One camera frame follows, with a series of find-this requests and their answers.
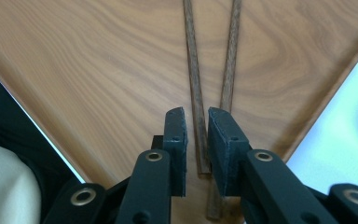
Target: black fabric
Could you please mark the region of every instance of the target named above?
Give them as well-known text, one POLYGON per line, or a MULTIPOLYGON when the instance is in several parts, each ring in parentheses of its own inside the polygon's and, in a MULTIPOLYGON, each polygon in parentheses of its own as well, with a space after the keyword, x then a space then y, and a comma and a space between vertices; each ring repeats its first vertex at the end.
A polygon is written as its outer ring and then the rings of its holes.
POLYGON ((34 172, 42 193, 43 220, 73 173, 0 83, 0 147, 16 153, 34 172))

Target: wooden table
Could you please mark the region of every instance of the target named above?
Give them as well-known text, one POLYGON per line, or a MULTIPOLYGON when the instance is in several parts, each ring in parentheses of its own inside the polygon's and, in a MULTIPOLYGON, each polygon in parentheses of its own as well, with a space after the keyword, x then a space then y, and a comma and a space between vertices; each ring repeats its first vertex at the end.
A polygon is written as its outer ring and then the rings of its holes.
MULTIPOLYGON (((204 107, 218 106, 231 1, 193 1, 204 107)), ((232 114, 285 160, 358 59, 358 1, 243 1, 232 114)), ((88 181, 110 187, 186 111, 187 197, 172 223, 205 219, 182 1, 0 0, 0 80, 88 181)), ((222 223, 241 220, 238 201, 222 223)))

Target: brown stick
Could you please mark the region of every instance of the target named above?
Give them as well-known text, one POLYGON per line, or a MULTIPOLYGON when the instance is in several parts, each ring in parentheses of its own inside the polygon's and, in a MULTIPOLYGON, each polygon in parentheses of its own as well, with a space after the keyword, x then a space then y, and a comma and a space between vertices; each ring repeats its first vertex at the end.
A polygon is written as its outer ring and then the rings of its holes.
POLYGON ((187 43, 188 72, 190 74, 191 105, 193 108, 194 135, 196 142, 197 168, 199 175, 211 173, 207 154, 207 133, 200 85, 199 61, 197 58, 196 35, 194 32, 193 12, 190 0, 184 0, 185 27, 187 43))
MULTIPOLYGON (((233 0, 231 23, 229 27, 225 74, 223 78, 220 108, 231 113, 232 95, 234 90, 235 63, 237 59, 238 33, 240 30, 241 0, 233 0)), ((223 200, 214 179, 208 195, 207 218, 220 219, 222 216, 223 200)))

